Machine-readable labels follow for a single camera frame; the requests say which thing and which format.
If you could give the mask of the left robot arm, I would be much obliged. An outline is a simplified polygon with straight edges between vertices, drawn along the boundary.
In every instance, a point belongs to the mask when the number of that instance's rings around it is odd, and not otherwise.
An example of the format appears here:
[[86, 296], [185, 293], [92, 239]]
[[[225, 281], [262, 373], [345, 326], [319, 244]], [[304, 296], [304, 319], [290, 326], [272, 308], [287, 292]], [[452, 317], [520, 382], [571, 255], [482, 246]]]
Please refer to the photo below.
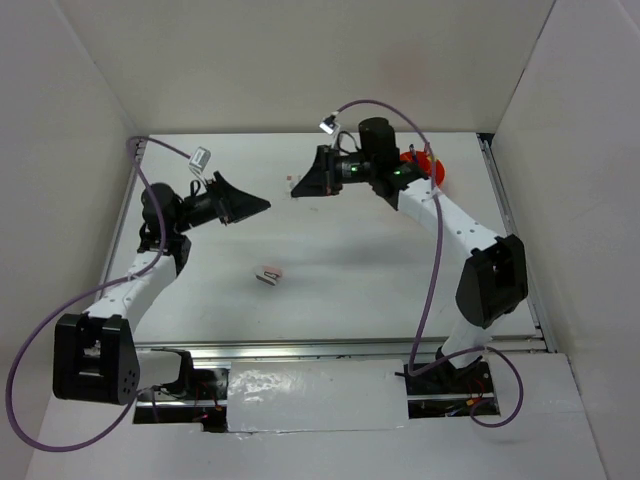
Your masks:
[[214, 220], [235, 224], [271, 206], [220, 173], [192, 181], [186, 198], [165, 183], [154, 183], [142, 193], [141, 204], [140, 244], [129, 271], [84, 312], [65, 314], [55, 325], [53, 393], [59, 399], [129, 403], [141, 378], [133, 333], [186, 266], [187, 231]]

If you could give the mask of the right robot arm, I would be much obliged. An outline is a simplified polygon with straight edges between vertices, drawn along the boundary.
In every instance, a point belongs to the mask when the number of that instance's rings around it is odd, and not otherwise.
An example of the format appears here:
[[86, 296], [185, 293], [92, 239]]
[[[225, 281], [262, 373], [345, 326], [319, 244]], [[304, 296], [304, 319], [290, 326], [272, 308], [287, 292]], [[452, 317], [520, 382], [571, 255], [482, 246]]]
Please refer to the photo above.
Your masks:
[[476, 222], [438, 187], [433, 169], [404, 161], [389, 121], [372, 117], [358, 126], [360, 147], [345, 153], [336, 144], [320, 145], [310, 170], [293, 187], [294, 198], [338, 195], [346, 184], [368, 184], [394, 210], [434, 234], [436, 251], [427, 297], [435, 295], [442, 253], [453, 249], [462, 263], [455, 293], [460, 313], [429, 367], [410, 363], [417, 377], [432, 369], [441, 388], [460, 391], [471, 379], [491, 340], [491, 328], [528, 295], [523, 242], [500, 236]]

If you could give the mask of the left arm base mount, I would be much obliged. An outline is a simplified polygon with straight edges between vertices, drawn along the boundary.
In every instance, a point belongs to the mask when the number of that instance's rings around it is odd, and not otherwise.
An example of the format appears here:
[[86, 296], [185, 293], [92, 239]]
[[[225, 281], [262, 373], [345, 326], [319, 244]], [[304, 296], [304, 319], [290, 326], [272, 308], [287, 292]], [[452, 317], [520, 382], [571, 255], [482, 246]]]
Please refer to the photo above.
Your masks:
[[228, 431], [229, 366], [198, 366], [190, 351], [167, 347], [142, 350], [139, 360], [134, 424], [194, 424], [208, 433]]

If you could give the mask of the pink white mini stapler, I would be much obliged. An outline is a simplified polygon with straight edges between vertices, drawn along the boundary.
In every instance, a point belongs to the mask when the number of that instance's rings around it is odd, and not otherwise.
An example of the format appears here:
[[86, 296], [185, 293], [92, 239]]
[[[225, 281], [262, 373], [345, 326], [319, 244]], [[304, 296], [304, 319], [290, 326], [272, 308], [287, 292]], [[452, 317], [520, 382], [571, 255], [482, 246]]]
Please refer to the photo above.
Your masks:
[[276, 286], [283, 277], [283, 271], [276, 267], [260, 265], [254, 268], [254, 275], [257, 280]]

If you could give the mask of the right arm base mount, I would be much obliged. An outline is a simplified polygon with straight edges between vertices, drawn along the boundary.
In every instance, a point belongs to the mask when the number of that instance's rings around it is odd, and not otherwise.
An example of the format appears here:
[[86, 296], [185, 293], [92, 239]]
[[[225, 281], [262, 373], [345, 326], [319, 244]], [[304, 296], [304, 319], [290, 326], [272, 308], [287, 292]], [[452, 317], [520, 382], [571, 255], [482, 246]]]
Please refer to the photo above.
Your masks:
[[489, 364], [482, 357], [461, 371], [445, 363], [412, 377], [405, 364], [395, 375], [405, 382], [410, 419], [468, 417], [474, 406], [477, 416], [500, 414]]

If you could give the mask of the blue pen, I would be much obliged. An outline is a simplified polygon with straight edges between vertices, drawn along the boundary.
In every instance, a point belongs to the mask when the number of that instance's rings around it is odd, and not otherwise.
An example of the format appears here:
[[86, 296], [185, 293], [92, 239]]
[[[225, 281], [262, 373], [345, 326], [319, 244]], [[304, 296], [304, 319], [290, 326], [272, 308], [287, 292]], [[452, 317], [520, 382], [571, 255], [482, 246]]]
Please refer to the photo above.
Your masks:
[[410, 154], [411, 154], [412, 161], [413, 161], [414, 163], [418, 163], [418, 155], [417, 155], [417, 151], [416, 151], [416, 149], [415, 149], [415, 147], [414, 147], [414, 145], [413, 145], [413, 144], [410, 144], [410, 145], [409, 145], [409, 152], [410, 152]]

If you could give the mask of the white eraser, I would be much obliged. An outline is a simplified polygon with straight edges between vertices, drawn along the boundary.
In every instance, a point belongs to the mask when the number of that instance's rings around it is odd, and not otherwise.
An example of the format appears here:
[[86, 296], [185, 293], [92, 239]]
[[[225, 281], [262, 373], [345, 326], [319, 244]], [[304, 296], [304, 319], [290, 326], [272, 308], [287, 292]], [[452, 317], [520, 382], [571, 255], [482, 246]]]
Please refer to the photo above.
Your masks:
[[299, 181], [301, 180], [300, 175], [287, 175], [285, 179], [285, 187], [284, 187], [284, 199], [291, 200], [294, 199], [292, 196], [293, 189], [297, 186]]

